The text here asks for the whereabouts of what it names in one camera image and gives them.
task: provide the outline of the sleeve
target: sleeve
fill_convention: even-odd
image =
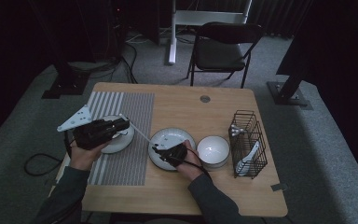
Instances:
[[[31,223],[80,223],[81,201],[90,171],[65,167],[62,178]]]
[[[244,223],[238,206],[220,191],[206,175],[200,175],[188,186],[208,224]]]

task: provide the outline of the ceramic bowl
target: ceramic bowl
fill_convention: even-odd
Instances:
[[[217,169],[227,162],[228,142],[220,136],[203,138],[197,146],[202,165],[209,171]]]

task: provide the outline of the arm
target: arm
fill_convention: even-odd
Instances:
[[[188,186],[207,223],[243,223],[238,206],[220,191],[207,175],[200,175]]]
[[[198,152],[186,140],[185,146],[194,153],[187,153],[185,160],[201,165]],[[199,168],[182,163],[176,167],[179,173],[191,181],[188,186],[207,223],[243,223],[238,206],[220,191]]]
[[[65,167],[60,182],[46,199],[31,223],[80,223],[81,200],[86,192],[90,170],[101,150],[108,143],[92,150],[72,146],[70,166]]]

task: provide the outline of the person's left hand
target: person's left hand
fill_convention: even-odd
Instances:
[[[198,166],[201,166],[199,152],[191,147],[190,141],[185,140],[183,144],[188,150],[187,155],[185,157],[185,161],[190,161]],[[176,166],[176,170],[190,181],[193,181],[199,175],[202,175],[202,170],[187,163],[179,164],[178,166]]]
[[[93,149],[86,150],[76,145],[76,141],[71,144],[72,154],[71,163],[69,164],[72,168],[77,170],[89,171],[92,168],[92,163],[100,158],[101,150],[109,145],[110,141],[101,144]]]

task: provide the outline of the gray placemat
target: gray placemat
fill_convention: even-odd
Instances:
[[[88,106],[93,119],[123,114],[146,136],[150,135],[154,93],[93,91]],[[103,154],[94,162],[91,185],[142,186],[145,184],[148,142],[135,132],[123,150]]]

